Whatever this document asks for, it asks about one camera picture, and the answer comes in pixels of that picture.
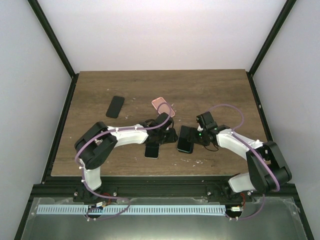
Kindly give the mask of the teal edged black phone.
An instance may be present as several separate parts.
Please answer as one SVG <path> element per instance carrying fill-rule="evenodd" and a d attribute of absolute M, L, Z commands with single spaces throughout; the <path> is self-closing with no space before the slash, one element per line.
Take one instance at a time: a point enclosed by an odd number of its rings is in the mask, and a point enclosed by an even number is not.
<path fill-rule="evenodd" d="M 194 143 L 190 142 L 191 137 L 191 127 L 182 125 L 180 127 L 177 150 L 180 153 L 192 154 L 194 149 Z"/>

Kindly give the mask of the black phone case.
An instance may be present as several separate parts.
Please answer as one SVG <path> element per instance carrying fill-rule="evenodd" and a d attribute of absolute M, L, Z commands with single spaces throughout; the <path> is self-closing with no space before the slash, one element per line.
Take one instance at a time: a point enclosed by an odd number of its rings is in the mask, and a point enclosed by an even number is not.
<path fill-rule="evenodd" d="M 178 140 L 178 135 L 176 133 L 176 130 L 173 127 L 164 131 L 163 144 L 175 143 L 177 140 Z"/>

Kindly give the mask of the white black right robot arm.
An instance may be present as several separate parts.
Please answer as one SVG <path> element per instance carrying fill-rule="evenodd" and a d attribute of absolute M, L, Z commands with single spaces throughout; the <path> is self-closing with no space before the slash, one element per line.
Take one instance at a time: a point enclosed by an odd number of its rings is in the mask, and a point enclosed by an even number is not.
<path fill-rule="evenodd" d="M 248 172 L 231 177 L 222 188 L 225 200 L 232 202 L 244 191 L 278 192 L 292 180 L 291 170 L 274 141 L 262 142 L 240 135 L 226 125 L 218 125 L 208 111 L 198 115 L 196 122 L 198 128 L 190 131 L 191 142 L 204 147 L 213 144 L 246 160 Z"/>

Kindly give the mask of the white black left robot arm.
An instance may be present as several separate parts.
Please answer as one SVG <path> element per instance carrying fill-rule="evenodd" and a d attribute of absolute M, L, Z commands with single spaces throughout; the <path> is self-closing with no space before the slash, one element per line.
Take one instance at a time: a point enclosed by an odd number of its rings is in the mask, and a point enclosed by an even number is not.
<path fill-rule="evenodd" d="M 82 182 L 86 186 L 85 197 L 91 202 L 101 198 L 101 165 L 114 148 L 132 144 L 163 145 L 177 140 L 174 119 L 165 112 L 156 119 L 132 126 L 114 127 L 102 121 L 96 122 L 74 144 L 75 161 L 82 169 Z"/>

